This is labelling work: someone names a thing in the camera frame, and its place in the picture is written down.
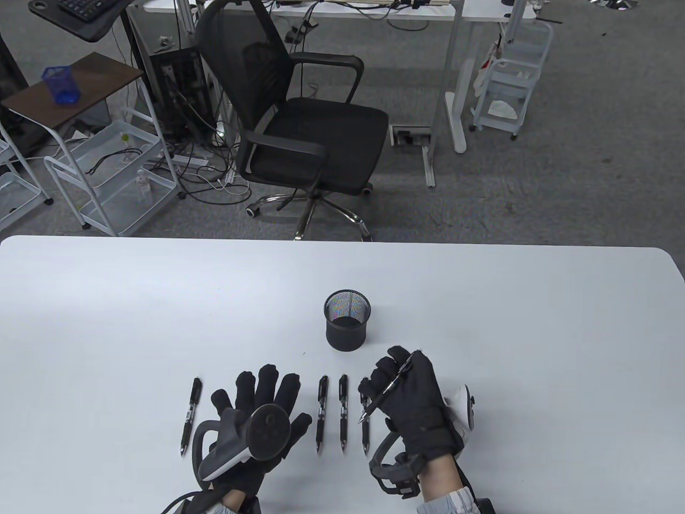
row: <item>black office chair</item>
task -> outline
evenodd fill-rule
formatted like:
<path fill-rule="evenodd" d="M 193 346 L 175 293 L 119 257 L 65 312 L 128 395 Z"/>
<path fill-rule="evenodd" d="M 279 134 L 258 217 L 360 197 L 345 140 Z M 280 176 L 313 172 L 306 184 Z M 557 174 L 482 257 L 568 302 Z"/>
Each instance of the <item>black office chair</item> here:
<path fill-rule="evenodd" d="M 236 166 L 250 182 L 294 188 L 291 194 L 269 195 L 247 206 L 254 217 L 265 204 L 306 201 L 295 232 L 302 239 L 318 203 L 355 223 L 363 241 L 371 234 L 364 221 L 331 202 L 329 193 L 370 193 L 368 182 L 388 133 L 388 115 L 350 101 L 364 63 L 354 56 L 297 52 L 288 54 L 261 0 L 214 0 L 197 23 L 197 46 L 233 104 L 240 122 Z M 287 99 L 296 64 L 345 66 L 357 72 L 345 103 L 314 98 Z M 262 133 L 256 128 L 275 108 Z"/>

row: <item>brown tabletop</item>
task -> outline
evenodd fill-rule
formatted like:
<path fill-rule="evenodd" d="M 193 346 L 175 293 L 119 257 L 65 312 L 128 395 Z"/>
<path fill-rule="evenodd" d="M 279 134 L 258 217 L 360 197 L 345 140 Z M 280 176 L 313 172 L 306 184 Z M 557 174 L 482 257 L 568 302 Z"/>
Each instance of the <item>brown tabletop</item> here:
<path fill-rule="evenodd" d="M 2 104 L 55 129 L 142 76 L 141 70 L 95 52 L 72 64 L 71 72 L 81 90 L 80 100 L 73 105 L 56 104 L 43 81 L 4 99 Z"/>

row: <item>black mesh pen holder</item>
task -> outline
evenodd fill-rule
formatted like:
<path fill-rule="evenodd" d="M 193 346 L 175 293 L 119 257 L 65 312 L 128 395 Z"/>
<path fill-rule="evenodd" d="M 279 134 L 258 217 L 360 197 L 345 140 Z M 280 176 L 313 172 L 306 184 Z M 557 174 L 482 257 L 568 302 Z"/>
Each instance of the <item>black mesh pen holder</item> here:
<path fill-rule="evenodd" d="M 336 291 L 326 299 L 323 314 L 326 339 L 333 348 L 351 352 L 364 344 L 371 304 L 363 294 L 351 289 Z"/>

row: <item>pen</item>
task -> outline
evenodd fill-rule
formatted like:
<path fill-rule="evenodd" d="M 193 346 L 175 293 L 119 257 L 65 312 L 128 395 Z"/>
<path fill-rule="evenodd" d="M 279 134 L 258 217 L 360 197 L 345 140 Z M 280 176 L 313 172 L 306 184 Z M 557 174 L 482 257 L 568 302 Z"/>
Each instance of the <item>pen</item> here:
<path fill-rule="evenodd" d="M 328 377 L 326 375 L 319 380 L 319 420 L 316 422 L 316 453 L 321 449 L 323 442 L 323 424 L 326 419 L 326 398 L 328 396 Z"/>
<path fill-rule="evenodd" d="M 340 377 L 340 447 L 342 453 L 345 453 L 347 446 L 347 375 L 343 374 Z"/>
<path fill-rule="evenodd" d="M 362 413 L 361 418 L 359 418 L 358 423 L 362 423 L 365 419 L 368 419 L 369 416 L 371 416 L 371 413 L 378 408 L 378 406 L 381 404 L 383 400 L 385 400 L 385 397 L 390 394 L 390 392 L 397 386 L 399 383 L 399 379 L 404 375 L 405 372 L 409 371 L 409 368 L 412 365 L 412 357 L 414 354 L 418 352 L 418 350 L 415 350 L 412 352 L 411 355 L 407 358 L 407 360 L 404 361 L 404 364 L 400 366 L 400 368 L 397 370 L 397 375 L 395 375 L 395 378 L 393 378 L 390 381 L 390 384 L 383 389 L 383 391 L 376 397 L 374 400 L 369 404 L 368 407 L 364 409 L 364 412 Z"/>
<path fill-rule="evenodd" d="M 190 391 L 190 404 L 188 405 L 188 413 L 186 414 L 186 423 L 183 425 L 183 435 L 181 436 L 181 457 L 185 455 L 190 443 L 190 433 L 192 432 L 192 423 L 195 420 L 195 408 L 200 403 L 200 395 L 202 394 L 202 380 L 195 377 L 192 382 L 192 390 Z"/>
<path fill-rule="evenodd" d="M 362 398 L 362 412 L 366 410 L 371 401 L 369 397 L 361 393 Z M 364 448 L 364 455 L 369 453 L 369 418 L 362 421 L 362 447 Z"/>

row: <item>chair base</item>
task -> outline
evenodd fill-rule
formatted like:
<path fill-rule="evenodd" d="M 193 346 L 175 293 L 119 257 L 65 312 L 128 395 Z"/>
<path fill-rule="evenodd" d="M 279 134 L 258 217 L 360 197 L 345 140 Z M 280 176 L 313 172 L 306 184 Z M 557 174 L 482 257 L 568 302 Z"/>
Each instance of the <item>chair base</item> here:
<path fill-rule="evenodd" d="M 371 190 L 373 190 L 373 186 L 371 186 L 371 184 L 367 184 L 367 186 L 369 192 L 371 192 Z M 332 201 L 326 198 L 326 194 L 327 193 L 317 193 L 311 196 L 285 194 L 267 195 L 249 204 L 245 208 L 245 212 L 248 216 L 254 218 L 260 214 L 260 207 L 263 205 L 278 204 L 276 210 L 281 210 L 283 207 L 285 207 L 292 201 L 306 201 L 307 206 L 305 207 L 304 213 L 297 222 L 297 229 L 295 230 L 295 236 L 293 237 L 295 241 L 301 241 L 304 237 L 305 232 L 307 231 L 309 223 L 312 220 L 314 209 L 318 204 L 321 204 L 333 210 L 334 212 L 337 212 L 338 214 L 342 215 L 350 223 L 354 223 L 355 225 L 357 225 L 357 228 L 361 233 L 362 241 L 371 242 L 373 239 L 371 238 L 371 233 L 369 232 L 369 229 L 366 227 L 366 223 L 364 223 L 364 220 L 361 219 L 354 212 L 347 210 L 346 208 L 341 207 L 338 204 L 334 204 Z"/>

